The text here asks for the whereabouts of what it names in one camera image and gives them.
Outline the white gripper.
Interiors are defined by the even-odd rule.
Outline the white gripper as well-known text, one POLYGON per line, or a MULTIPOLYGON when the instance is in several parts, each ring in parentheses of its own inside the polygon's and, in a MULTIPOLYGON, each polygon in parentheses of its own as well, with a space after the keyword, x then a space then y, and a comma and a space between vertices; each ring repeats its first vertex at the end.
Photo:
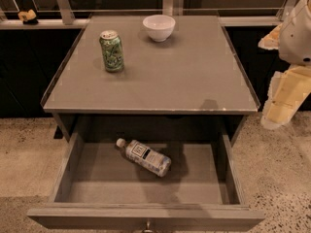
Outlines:
POLYGON ((311 93, 311 0, 300 0, 282 26, 261 38, 258 47, 279 49, 282 60, 296 64, 284 73, 276 71, 271 79, 260 123, 274 130, 289 123, 311 93))

